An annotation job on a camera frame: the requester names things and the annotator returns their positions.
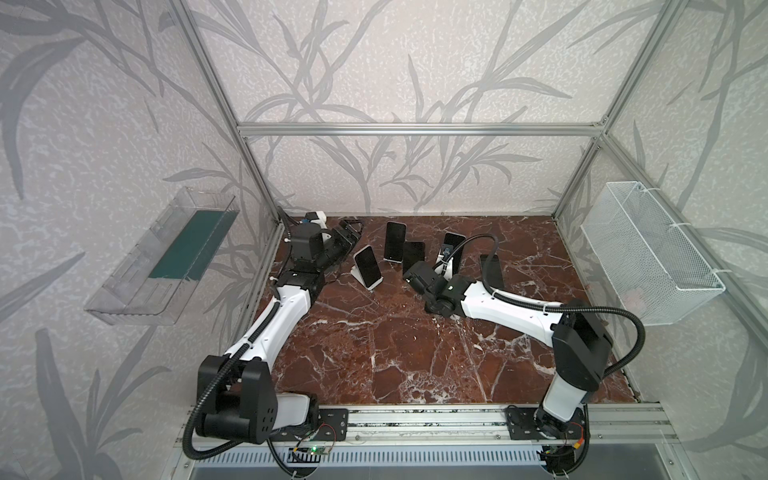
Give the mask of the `black front smartphone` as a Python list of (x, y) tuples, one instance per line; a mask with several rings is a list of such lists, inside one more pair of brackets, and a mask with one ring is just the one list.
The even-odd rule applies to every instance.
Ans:
[(492, 256), (481, 254), (480, 265), (487, 284), (493, 289), (504, 290), (505, 283), (499, 257), (496, 254)]

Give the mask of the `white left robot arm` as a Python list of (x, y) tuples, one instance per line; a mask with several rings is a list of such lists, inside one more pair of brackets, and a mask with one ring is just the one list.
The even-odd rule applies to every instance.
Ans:
[(284, 220), (288, 252), (270, 281), (272, 297), (246, 333), (225, 353), (209, 355), (197, 374), (197, 400), (183, 432), (220, 439), (224, 449), (302, 436), (320, 427), (316, 398), (277, 392), (272, 368), (288, 337), (310, 311), (326, 278), (351, 254), (363, 223), (342, 218), (329, 227), (322, 212)]

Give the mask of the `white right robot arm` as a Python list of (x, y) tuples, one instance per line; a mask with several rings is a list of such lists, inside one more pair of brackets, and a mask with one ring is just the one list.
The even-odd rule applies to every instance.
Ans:
[(536, 412), (540, 429), (564, 429), (599, 389), (607, 373), (612, 340), (600, 318), (584, 311), (581, 302), (571, 302), (569, 312), (560, 312), (558, 303), (519, 300), (514, 305), (514, 296), (503, 297), (500, 290), (466, 276), (446, 279), (424, 261), (414, 264), (404, 280), (430, 313), (492, 322), (552, 349), (555, 374)]

